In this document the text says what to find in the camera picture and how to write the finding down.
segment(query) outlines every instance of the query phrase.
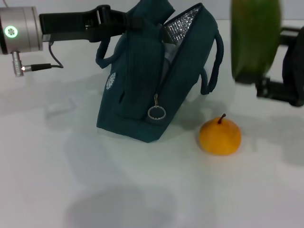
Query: silver foil lining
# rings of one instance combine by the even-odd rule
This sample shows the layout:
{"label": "silver foil lining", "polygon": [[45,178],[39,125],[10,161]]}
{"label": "silver foil lining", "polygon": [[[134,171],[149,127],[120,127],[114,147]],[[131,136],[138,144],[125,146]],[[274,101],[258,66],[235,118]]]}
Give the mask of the silver foil lining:
{"label": "silver foil lining", "polygon": [[200,7],[194,8],[166,25],[165,31],[173,43],[177,44],[180,40],[184,39],[199,9]]}

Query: blurry green object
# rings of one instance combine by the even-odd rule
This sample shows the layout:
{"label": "blurry green object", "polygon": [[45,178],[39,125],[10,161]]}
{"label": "blurry green object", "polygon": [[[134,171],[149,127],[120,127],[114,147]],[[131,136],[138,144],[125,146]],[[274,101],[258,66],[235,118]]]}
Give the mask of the blurry green object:
{"label": "blurry green object", "polygon": [[232,75],[241,83],[260,81],[279,46],[280,0],[232,0],[231,13]]}

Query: white logo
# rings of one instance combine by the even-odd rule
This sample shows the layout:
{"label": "white logo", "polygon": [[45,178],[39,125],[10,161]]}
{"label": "white logo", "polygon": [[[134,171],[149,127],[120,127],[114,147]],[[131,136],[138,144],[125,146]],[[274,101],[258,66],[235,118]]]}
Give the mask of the white logo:
{"label": "white logo", "polygon": [[116,77],[116,73],[111,74],[111,76],[108,78],[108,81],[106,82],[106,89],[110,89],[114,83]]}

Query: silver cylinder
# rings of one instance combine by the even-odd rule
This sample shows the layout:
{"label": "silver cylinder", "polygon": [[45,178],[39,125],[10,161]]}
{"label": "silver cylinder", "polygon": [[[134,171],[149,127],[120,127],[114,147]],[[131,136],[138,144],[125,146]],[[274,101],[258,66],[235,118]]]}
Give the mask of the silver cylinder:
{"label": "silver cylinder", "polygon": [[7,54],[42,51],[42,31],[35,7],[0,8],[0,20]]}
{"label": "silver cylinder", "polygon": [[16,77],[24,76],[19,53],[17,51],[14,51],[12,52],[12,56],[13,56],[13,66],[14,66],[15,76]]}

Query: orange stem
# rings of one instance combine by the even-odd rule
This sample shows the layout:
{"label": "orange stem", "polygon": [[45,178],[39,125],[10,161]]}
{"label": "orange stem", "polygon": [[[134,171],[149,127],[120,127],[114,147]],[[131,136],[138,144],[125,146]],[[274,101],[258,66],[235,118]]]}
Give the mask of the orange stem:
{"label": "orange stem", "polygon": [[224,119],[224,117],[226,117],[226,114],[223,114],[222,117],[218,120],[218,124],[222,123],[222,119]]}

